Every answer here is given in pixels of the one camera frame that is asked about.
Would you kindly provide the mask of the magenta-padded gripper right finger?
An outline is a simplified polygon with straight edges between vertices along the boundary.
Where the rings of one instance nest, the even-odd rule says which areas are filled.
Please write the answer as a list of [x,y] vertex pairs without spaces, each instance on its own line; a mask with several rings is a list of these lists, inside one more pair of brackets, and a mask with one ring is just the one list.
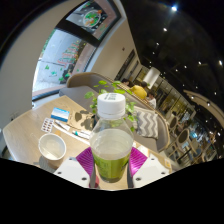
[[170,174],[170,160],[140,146],[132,148],[128,168],[129,188],[140,188]]

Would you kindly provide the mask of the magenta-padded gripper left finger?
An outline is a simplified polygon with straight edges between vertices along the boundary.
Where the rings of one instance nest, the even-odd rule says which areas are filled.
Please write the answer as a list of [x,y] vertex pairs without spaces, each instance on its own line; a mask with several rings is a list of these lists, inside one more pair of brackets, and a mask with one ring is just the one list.
[[86,148],[76,157],[67,158],[54,174],[81,187],[94,188],[96,172],[91,148]]

